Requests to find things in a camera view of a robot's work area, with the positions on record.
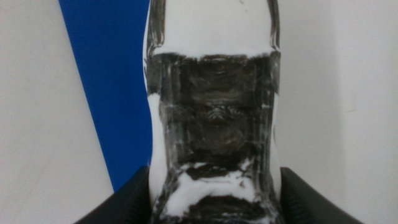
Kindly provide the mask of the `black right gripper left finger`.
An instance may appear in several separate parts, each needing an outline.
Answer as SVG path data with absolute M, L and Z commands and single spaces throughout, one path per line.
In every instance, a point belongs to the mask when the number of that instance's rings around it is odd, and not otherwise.
M 143 166 L 118 191 L 76 224 L 147 224 L 151 213 L 149 168 Z

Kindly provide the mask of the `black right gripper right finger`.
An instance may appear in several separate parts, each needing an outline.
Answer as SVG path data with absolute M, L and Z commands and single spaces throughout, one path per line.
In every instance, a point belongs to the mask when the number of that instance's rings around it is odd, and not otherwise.
M 280 203 L 288 224 L 362 224 L 318 193 L 288 167 L 280 169 Z

